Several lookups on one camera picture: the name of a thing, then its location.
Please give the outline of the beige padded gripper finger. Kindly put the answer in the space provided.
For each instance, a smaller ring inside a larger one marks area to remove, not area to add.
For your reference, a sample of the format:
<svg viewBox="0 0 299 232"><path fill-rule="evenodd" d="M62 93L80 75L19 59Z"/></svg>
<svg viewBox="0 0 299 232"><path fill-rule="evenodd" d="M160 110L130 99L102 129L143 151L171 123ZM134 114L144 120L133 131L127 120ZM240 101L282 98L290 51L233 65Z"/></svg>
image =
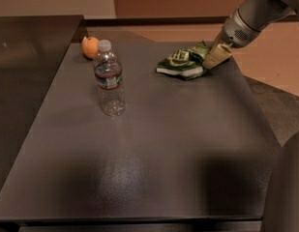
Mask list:
<svg viewBox="0 0 299 232"><path fill-rule="evenodd" d="M205 57L202 67L211 70L219 66L231 56L231 47L225 43L215 43L209 54Z"/></svg>

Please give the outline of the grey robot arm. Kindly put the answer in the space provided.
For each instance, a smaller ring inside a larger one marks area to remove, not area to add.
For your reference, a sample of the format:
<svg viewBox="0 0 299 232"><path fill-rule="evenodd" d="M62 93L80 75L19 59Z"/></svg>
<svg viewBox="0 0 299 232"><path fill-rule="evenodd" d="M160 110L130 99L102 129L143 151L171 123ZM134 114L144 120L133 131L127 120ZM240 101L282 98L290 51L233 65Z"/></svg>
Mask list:
<svg viewBox="0 0 299 232"><path fill-rule="evenodd" d="M224 22L203 67L213 69L233 48L248 45L270 23L295 13L299 0L245 0ZM268 185L260 232L299 232L299 131L283 146Z"/></svg>

